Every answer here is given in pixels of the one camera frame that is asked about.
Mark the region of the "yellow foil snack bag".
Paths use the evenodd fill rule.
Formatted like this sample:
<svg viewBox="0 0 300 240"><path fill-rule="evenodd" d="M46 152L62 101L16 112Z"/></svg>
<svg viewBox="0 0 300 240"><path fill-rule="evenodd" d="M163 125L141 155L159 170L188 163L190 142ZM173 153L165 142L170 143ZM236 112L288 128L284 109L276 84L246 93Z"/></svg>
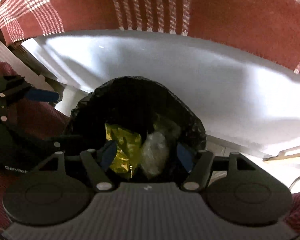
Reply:
<svg viewBox="0 0 300 240"><path fill-rule="evenodd" d="M114 125L105 124L106 139L116 144L116 154L110 169L118 174L127 174L132 178L141 161L141 135Z"/></svg>

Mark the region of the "clear plastic bag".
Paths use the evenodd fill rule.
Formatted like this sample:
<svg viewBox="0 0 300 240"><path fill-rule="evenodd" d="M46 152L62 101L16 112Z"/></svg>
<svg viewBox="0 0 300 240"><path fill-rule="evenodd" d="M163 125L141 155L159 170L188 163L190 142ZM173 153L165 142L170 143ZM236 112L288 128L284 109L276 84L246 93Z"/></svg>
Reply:
<svg viewBox="0 0 300 240"><path fill-rule="evenodd" d="M144 174L148 178L161 174L168 155L165 136L160 132L149 134L141 151L140 165Z"/></svg>

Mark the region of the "red striped sleeve left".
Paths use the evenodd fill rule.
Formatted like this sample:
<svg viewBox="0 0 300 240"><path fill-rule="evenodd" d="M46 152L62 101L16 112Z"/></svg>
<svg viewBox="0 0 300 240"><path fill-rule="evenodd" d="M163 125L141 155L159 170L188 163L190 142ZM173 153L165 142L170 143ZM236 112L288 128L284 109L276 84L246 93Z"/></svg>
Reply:
<svg viewBox="0 0 300 240"><path fill-rule="evenodd" d="M0 62L0 77L19 75L6 62ZM31 135L39 139L49 140L51 137L57 137L62 134L68 124L68 117L55 110L47 102L27 103L23 100L12 107L18 114L15 123ZM16 181L22 175L21 173L0 172L0 228L5 228L10 221L2 206L2 198L9 185Z"/></svg>

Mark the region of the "black lined trash bin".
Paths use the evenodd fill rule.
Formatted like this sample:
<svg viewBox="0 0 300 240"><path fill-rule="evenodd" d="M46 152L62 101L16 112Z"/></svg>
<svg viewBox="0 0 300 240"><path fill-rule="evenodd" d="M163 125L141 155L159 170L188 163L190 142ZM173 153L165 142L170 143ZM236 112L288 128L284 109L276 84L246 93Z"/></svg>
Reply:
<svg viewBox="0 0 300 240"><path fill-rule="evenodd" d="M108 142L105 124L141 135L141 148L149 134L160 132L169 149L161 174L148 178L139 164L127 178L109 168L107 176L114 184L182 184L188 173L178 159L177 145L191 151L206 146L205 128L193 111L166 87L143 77L120 77L95 89L72 110L64 133L80 139L78 152L99 150Z"/></svg>

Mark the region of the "red white plaid tablecloth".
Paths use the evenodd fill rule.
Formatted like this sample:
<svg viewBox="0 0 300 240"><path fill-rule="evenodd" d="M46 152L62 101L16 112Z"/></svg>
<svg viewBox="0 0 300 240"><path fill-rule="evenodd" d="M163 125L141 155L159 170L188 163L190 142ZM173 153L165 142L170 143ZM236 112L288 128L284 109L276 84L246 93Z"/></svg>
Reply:
<svg viewBox="0 0 300 240"><path fill-rule="evenodd" d="M226 44L300 75L300 0L2 0L7 44L75 30L138 30Z"/></svg>

